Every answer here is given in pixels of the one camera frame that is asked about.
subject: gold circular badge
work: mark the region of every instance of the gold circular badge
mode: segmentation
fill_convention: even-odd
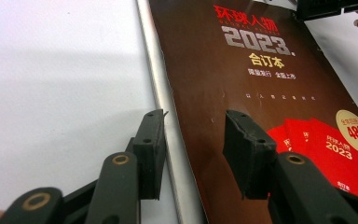
[[[339,110],[336,121],[344,138],[358,150],[358,117],[348,110]]]

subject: black object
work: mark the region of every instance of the black object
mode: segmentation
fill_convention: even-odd
[[[147,113],[125,152],[108,156],[98,180],[62,197],[33,189],[3,214],[0,224],[140,223],[140,200],[158,199],[166,143],[163,111]]]
[[[358,0],[297,0],[296,17],[310,21],[340,15],[342,9],[358,11]]]
[[[226,113],[223,154],[249,199],[268,199],[278,224],[358,224],[358,197],[335,189],[307,157],[277,154],[276,144],[250,117]]]

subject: round sticker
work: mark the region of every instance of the round sticker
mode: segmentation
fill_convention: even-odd
[[[348,110],[339,110],[336,121],[344,138],[358,150],[358,117]]]

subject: red card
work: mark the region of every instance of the red card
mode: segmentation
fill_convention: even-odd
[[[284,127],[292,143],[293,151],[308,156],[307,143],[310,135],[310,123],[302,119],[285,119]]]
[[[341,132],[312,119],[308,146],[309,158],[330,183],[358,196],[358,151]]]
[[[278,153],[292,150],[292,145],[290,139],[287,137],[284,125],[270,129],[267,133],[277,143]]]

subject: brown magazine cover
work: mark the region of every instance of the brown magazine cover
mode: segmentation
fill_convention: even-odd
[[[241,199],[222,154],[228,109],[271,134],[290,130],[283,138],[304,134],[307,144],[294,141],[301,148],[282,148],[311,157],[335,187],[358,195],[358,173],[336,169],[358,166],[358,108],[293,11],[246,0],[149,3],[210,223],[271,222],[267,201]],[[322,149],[313,147],[318,141]],[[339,176],[352,171],[349,179]]]

